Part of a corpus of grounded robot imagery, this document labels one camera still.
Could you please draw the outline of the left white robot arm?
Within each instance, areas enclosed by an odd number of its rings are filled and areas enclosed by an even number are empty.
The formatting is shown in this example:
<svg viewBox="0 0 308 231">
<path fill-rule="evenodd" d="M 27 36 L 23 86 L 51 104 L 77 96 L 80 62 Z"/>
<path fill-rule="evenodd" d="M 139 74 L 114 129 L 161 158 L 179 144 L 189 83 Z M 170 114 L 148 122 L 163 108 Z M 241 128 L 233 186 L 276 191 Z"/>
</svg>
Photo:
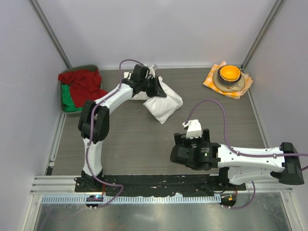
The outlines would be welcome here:
<svg viewBox="0 0 308 231">
<path fill-rule="evenodd" d="M 78 123 L 85 145 L 85 164 L 81 176 L 75 178 L 76 192 L 97 192 L 103 188 L 102 146 L 109 133 L 110 114 L 140 92 L 150 98 L 167 96 L 155 74 L 156 69 L 156 65 L 136 64 L 133 72 L 121 79 L 111 92 L 85 102 Z"/>
</svg>

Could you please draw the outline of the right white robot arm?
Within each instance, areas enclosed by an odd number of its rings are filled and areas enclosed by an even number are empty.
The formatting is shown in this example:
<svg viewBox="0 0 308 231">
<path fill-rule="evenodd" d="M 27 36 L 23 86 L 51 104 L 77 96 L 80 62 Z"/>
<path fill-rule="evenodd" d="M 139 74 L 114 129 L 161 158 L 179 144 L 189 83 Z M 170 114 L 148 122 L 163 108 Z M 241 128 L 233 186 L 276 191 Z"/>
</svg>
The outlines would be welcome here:
<svg viewBox="0 0 308 231">
<path fill-rule="evenodd" d="M 266 179 L 277 179 L 286 185 L 304 184 L 298 153 L 290 142 L 264 149 L 229 148 L 211 142 L 208 129 L 203 129 L 200 137 L 188 138 L 186 134 L 176 133 L 174 138 L 170 161 L 192 170 L 219 169 L 217 183 L 223 190 Z"/>
</svg>

